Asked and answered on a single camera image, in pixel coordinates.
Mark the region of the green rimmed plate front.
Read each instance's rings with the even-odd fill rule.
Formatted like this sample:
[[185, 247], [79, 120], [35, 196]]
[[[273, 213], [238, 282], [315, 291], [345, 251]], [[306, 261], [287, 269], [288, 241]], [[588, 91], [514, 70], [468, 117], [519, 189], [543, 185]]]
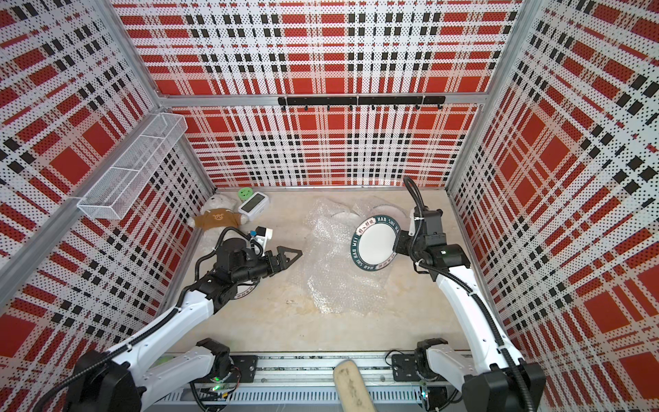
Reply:
[[239, 283], [237, 285], [236, 295], [233, 297], [234, 300], [240, 300], [252, 293], [257, 286], [259, 285], [259, 280], [248, 281], [245, 283]]

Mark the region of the green rimmed plate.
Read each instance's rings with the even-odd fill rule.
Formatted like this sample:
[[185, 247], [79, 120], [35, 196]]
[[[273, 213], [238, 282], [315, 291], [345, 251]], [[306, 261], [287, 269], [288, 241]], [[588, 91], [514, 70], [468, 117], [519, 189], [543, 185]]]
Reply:
[[233, 297], [234, 300], [240, 300], [252, 293], [257, 286], [259, 285], [259, 280], [248, 281], [245, 283], [239, 283], [237, 285], [236, 295]]
[[351, 259], [363, 271], [382, 271], [396, 257], [396, 240], [407, 229], [408, 217], [401, 209], [388, 204], [376, 206], [353, 234]]

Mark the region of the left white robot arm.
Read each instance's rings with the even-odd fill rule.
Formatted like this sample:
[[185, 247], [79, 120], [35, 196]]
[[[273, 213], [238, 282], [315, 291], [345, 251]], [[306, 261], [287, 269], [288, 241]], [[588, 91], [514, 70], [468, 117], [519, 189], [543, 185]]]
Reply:
[[205, 338], [188, 352], [159, 363], [167, 350], [202, 322], [210, 319], [242, 286], [287, 270], [302, 257], [300, 250], [277, 247], [268, 251], [253, 236], [225, 228], [211, 252], [195, 266], [214, 259], [205, 274], [195, 274], [175, 305], [125, 341], [104, 352], [91, 350], [75, 365], [72, 376], [53, 387], [34, 406], [43, 411], [66, 393], [66, 411], [144, 411], [175, 389], [198, 379], [240, 376], [227, 345]]

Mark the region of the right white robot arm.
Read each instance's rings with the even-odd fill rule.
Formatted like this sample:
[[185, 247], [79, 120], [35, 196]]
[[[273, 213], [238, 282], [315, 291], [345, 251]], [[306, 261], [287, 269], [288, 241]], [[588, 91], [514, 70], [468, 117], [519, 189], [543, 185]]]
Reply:
[[456, 314], [470, 348], [465, 358], [442, 340], [422, 344], [427, 369], [445, 378], [468, 411], [536, 411], [546, 386], [542, 367], [527, 362], [487, 304], [467, 254], [449, 245], [442, 211], [410, 211], [407, 233], [396, 251], [411, 258], [416, 271], [429, 274]]

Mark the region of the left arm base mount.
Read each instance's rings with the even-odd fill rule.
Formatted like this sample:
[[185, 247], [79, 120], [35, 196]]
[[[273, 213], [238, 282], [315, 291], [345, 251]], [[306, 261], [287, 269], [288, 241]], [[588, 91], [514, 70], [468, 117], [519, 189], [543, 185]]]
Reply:
[[225, 404], [211, 402], [228, 401], [241, 383], [252, 383], [257, 369], [256, 355], [231, 355], [230, 348], [211, 338], [197, 342], [197, 348], [205, 348], [214, 356], [209, 372], [190, 382], [190, 391], [202, 411], [222, 411]]

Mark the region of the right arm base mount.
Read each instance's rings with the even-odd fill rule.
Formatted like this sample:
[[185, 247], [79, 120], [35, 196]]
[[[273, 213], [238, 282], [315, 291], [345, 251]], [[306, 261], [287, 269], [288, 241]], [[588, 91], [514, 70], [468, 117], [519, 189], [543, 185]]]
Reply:
[[384, 356], [385, 363], [391, 368], [394, 381], [420, 381], [420, 407], [424, 411], [444, 411], [449, 406], [463, 400], [458, 389], [449, 393], [444, 386], [429, 387], [427, 385], [444, 380], [443, 376], [430, 369], [427, 350], [432, 346], [447, 343], [443, 338], [431, 338], [418, 342], [411, 353], [390, 350]]

